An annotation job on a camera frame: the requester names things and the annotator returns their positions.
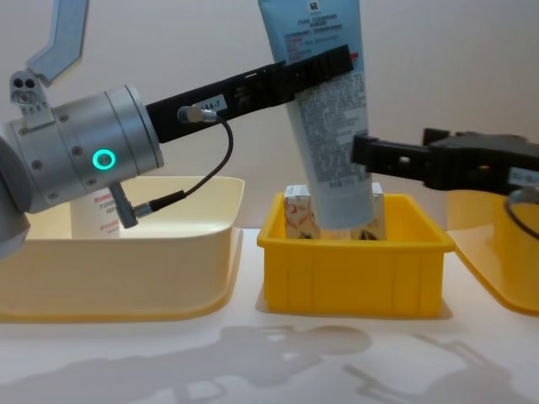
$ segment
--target bolt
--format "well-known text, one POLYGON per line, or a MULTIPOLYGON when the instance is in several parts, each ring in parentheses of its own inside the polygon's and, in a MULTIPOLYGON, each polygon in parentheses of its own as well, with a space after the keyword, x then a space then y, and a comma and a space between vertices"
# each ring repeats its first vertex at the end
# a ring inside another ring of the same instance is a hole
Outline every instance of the bolt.
POLYGON ((40 162, 39 160, 34 160, 34 161, 32 162, 32 168, 33 168, 34 170, 41 170, 41 169, 43 168, 43 163, 40 162))
POLYGON ((73 154, 73 156, 79 157, 83 154, 83 149, 79 146, 75 146, 72 148, 71 153, 73 154))

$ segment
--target cream plastic tray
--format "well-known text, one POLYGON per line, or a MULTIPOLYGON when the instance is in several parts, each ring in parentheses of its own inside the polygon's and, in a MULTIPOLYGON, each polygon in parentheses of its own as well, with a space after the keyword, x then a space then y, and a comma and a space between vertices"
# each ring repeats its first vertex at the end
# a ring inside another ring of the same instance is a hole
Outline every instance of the cream plastic tray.
MULTIPOLYGON (((135 205, 198 180, 142 177, 124 188, 135 205)), ((214 178, 112 240, 72 239, 69 204, 30 217, 23 248, 0 261, 0 321, 154 321, 221 308, 239 261, 243 186, 214 178)))

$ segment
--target small box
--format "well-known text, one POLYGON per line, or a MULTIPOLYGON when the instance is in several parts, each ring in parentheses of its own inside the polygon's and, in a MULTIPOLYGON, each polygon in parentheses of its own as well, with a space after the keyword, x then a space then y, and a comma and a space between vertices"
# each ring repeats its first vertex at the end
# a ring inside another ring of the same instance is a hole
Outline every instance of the small box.
POLYGON ((372 184, 374 220, 349 230, 324 230, 317 224, 311 195, 306 185, 291 185, 285 192, 286 237, 322 240, 386 240, 384 193, 379 183, 372 184))

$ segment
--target white table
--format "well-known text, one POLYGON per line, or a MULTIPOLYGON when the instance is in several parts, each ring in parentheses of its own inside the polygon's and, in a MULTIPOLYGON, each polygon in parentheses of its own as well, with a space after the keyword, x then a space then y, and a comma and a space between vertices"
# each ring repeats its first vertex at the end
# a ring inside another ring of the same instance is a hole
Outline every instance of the white table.
POLYGON ((265 314, 258 231, 230 303, 185 322, 1 325, 1 404, 539 402, 539 318, 502 308, 456 255, 452 317, 265 314))

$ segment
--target white backdrop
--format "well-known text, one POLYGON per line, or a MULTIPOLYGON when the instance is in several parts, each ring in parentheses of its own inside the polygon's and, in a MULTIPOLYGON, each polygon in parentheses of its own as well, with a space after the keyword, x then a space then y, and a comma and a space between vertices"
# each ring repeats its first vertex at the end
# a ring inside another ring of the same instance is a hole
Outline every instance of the white backdrop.
MULTIPOLYGON (((429 126, 539 141, 539 1, 360 3, 372 136, 418 143, 429 126)), ((8 79, 45 45, 52 4, 0 4, 1 121, 19 114, 8 102, 8 79)), ((256 0, 90 0, 83 61, 48 94, 61 104, 130 83, 149 104, 272 61, 256 0)), ((247 181, 239 224, 260 226, 275 192, 305 182, 291 125, 279 107, 232 126, 237 146, 222 174, 247 181)), ((221 128, 199 132, 166 145, 166 167, 156 173, 201 175, 225 147, 221 128)), ((445 221, 442 193, 379 179, 445 221)))

